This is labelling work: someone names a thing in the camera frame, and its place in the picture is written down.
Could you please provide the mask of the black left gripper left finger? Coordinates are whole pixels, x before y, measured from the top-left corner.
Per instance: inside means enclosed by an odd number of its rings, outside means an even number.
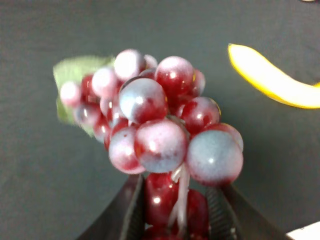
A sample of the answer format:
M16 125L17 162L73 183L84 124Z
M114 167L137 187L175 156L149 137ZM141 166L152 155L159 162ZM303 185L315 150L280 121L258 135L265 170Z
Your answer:
M145 231L144 177L130 175L78 240L140 240Z

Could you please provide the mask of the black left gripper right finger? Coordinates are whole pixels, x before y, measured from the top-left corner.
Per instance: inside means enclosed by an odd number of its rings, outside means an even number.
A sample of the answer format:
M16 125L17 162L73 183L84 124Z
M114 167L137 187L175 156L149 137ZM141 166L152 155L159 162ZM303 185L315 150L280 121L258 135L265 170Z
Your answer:
M207 187L210 240L286 240L288 236L272 225L232 186Z

